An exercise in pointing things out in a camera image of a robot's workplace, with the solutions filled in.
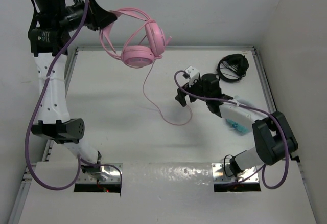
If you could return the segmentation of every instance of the black headphones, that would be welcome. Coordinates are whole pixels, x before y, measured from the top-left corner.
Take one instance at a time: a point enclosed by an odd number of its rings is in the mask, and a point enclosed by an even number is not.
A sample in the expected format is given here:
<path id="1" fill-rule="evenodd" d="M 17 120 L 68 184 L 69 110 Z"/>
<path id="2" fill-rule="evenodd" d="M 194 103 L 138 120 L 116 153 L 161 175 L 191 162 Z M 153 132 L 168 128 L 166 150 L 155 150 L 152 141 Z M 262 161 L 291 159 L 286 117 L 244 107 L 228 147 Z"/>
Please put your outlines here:
<path id="1" fill-rule="evenodd" d="M 239 82 L 243 77 L 245 77 L 246 71 L 249 68 L 249 62 L 242 54 L 231 54 L 224 57 L 219 61 L 217 66 L 217 73 L 220 79 L 225 82 L 234 83 Z M 236 76 L 222 73 L 221 69 L 229 69 L 231 72 L 235 73 Z"/>

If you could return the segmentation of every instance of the white wall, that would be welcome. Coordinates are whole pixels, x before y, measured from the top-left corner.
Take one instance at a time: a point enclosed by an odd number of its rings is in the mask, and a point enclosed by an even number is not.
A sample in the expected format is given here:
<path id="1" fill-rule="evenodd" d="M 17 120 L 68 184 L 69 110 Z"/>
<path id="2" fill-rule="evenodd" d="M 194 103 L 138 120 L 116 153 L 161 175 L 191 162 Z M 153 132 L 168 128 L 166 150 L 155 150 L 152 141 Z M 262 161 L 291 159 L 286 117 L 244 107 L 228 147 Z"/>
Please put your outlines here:
<path id="1" fill-rule="evenodd" d="M 25 170 L 24 137 L 38 86 L 27 31 L 29 0 L 0 3 L 0 223 L 7 223 Z M 40 159 L 44 143 L 31 136 L 31 158 Z"/>
<path id="2" fill-rule="evenodd" d="M 145 10 L 166 35 L 173 37 L 174 45 L 238 45 L 260 42 L 279 0 L 97 1 L 107 10 L 121 7 Z M 122 18 L 113 29 L 114 42 L 122 45 L 139 25 L 139 20 Z M 83 29 L 76 44 L 99 45 L 98 35 Z"/>
<path id="3" fill-rule="evenodd" d="M 298 140 L 314 212 L 327 223 L 327 0 L 281 0 L 261 53 Z"/>

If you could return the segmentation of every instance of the pink headphones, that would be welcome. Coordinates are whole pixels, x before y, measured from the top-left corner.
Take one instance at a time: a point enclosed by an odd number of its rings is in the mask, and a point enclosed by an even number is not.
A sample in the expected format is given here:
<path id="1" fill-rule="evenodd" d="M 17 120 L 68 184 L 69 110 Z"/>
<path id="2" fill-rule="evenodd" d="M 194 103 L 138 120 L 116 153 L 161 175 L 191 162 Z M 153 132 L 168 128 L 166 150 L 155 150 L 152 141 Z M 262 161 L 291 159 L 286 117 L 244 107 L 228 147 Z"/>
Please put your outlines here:
<path id="1" fill-rule="evenodd" d="M 114 49 L 111 40 L 110 40 L 110 31 L 112 29 L 113 23 L 108 25 L 106 28 L 100 31 L 100 42 L 105 51 L 113 58 L 117 60 L 121 60 L 125 65 L 132 67 L 132 68 L 142 68 L 144 66 L 152 64 L 155 60 L 161 59 L 161 54 L 164 53 L 165 47 L 168 45 L 171 37 L 165 39 L 164 32 L 148 14 L 141 11 L 137 8 L 121 8 L 116 11 L 112 11 L 117 15 L 117 17 L 123 15 L 127 15 L 133 18 L 137 18 L 140 20 L 145 21 L 145 23 L 138 28 L 125 42 L 121 55 L 116 54 L 116 50 Z M 145 18 L 139 17 L 136 13 L 143 15 Z M 133 37 L 143 28 L 145 27 L 146 35 L 142 39 L 142 41 L 147 37 L 150 47 L 141 46 L 128 46 L 129 42 L 133 39 Z M 103 36 L 108 41 L 113 53 L 106 49 Z"/>

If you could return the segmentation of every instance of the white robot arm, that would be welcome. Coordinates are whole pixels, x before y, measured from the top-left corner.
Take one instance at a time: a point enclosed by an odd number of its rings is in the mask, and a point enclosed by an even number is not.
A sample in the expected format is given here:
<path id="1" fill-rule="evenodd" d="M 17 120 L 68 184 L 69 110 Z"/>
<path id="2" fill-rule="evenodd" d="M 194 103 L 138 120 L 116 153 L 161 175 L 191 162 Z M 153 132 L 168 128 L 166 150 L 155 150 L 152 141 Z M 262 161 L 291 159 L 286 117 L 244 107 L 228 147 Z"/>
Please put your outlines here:
<path id="1" fill-rule="evenodd" d="M 298 149 L 295 136 L 281 112 L 262 113 L 244 99 L 223 94 L 216 74 L 208 73 L 200 76 L 199 71 L 192 66 L 180 72 L 183 72 L 184 78 L 189 80 L 177 90 L 175 97 L 183 107 L 186 106 L 186 95 L 189 96 L 191 102 L 197 99 L 203 100 L 213 114 L 221 118 L 231 119 L 253 132 L 255 147 L 231 158 L 227 170 L 232 175 L 237 176 L 246 169 L 262 164 L 273 165 L 285 157 L 287 152 L 284 147 L 285 142 L 274 121 L 283 130 L 288 154 Z"/>
<path id="2" fill-rule="evenodd" d="M 67 109 L 64 81 L 67 51 L 59 56 L 51 74 L 49 68 L 54 56 L 69 41 L 69 32 L 77 29 L 83 15 L 86 15 L 84 26 L 94 31 L 108 26 L 116 21 L 117 17 L 102 9 L 95 0 L 88 0 L 87 14 L 84 14 L 84 0 L 74 0 L 72 6 L 66 6 L 65 0 L 31 2 L 34 15 L 29 29 L 29 40 L 37 66 L 40 93 L 45 81 L 49 79 L 39 106 L 37 124 L 32 126 L 31 131 L 35 135 L 63 144 L 74 156 L 80 156 L 81 160 L 96 164 L 101 155 L 83 139 L 83 120 L 71 119 Z"/>

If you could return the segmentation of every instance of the light blue object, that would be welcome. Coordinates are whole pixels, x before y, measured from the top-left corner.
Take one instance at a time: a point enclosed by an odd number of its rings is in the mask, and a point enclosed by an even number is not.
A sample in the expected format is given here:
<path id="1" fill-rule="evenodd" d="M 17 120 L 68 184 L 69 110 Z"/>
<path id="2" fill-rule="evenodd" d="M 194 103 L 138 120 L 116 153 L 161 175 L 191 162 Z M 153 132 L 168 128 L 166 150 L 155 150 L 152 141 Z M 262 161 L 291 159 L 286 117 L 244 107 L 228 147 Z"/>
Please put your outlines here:
<path id="1" fill-rule="evenodd" d="M 249 133 L 250 130 L 246 127 L 244 127 L 241 124 L 238 124 L 237 122 L 234 122 L 231 119 L 226 119 L 226 121 L 235 129 L 237 129 L 237 131 L 241 132 L 241 133 Z"/>

